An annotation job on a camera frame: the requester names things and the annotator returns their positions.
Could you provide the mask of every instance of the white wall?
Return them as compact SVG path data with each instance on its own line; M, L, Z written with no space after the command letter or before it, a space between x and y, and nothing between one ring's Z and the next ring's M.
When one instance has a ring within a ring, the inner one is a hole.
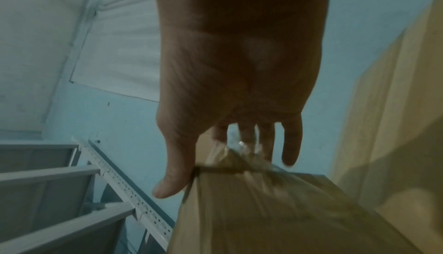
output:
M41 132L86 0L0 0L0 130Z

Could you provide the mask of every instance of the human hand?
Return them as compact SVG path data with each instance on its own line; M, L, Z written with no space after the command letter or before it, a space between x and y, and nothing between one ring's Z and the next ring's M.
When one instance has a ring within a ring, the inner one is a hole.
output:
M297 160L301 111L313 89L329 0L157 0L162 54L157 124L166 142L166 174L153 195L166 198L188 183L195 145L212 127L271 160L276 122L285 130L282 160Z

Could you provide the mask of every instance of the clear packing tape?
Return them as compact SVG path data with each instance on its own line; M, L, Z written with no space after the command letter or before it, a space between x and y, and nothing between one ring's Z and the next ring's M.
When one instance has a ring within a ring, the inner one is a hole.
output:
M272 165L261 157L260 149L251 150L241 142L237 151L216 144L204 166L234 171L250 188L290 206L294 220L322 221L334 229L357 235L358 241L369 245L372 253L420 253L375 212L368 212L349 199L343 201L346 196L341 192L337 197Z

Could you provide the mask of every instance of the white metal rack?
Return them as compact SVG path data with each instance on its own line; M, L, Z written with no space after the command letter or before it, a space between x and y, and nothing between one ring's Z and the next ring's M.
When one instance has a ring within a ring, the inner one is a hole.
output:
M145 229L137 254L159 253L155 242L164 253L172 227L158 207L90 144L74 141L0 143L0 254L114 254L130 216ZM121 201L87 202L93 177Z

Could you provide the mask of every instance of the blue wall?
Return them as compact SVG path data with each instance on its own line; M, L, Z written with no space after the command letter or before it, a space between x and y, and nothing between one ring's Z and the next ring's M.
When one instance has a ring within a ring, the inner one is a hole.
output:
M297 171L329 173L356 78L430 1L331 0L322 69L303 112L305 134ZM165 145L155 123L157 103L68 80L62 78L43 137L99 139L116 165L150 194L166 165ZM280 126L276 135L274 159L280 164ZM180 197L156 202L176 219Z

